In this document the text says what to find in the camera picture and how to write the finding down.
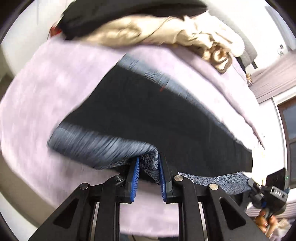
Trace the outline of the right hand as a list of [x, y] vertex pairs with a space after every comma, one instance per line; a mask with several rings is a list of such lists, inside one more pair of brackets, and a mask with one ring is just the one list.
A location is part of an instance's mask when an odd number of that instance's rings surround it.
[[267, 237], [271, 236], [278, 225], [277, 218], [272, 215], [269, 219], [265, 218], [266, 210], [262, 209], [259, 215], [255, 218], [257, 227], [266, 234]]

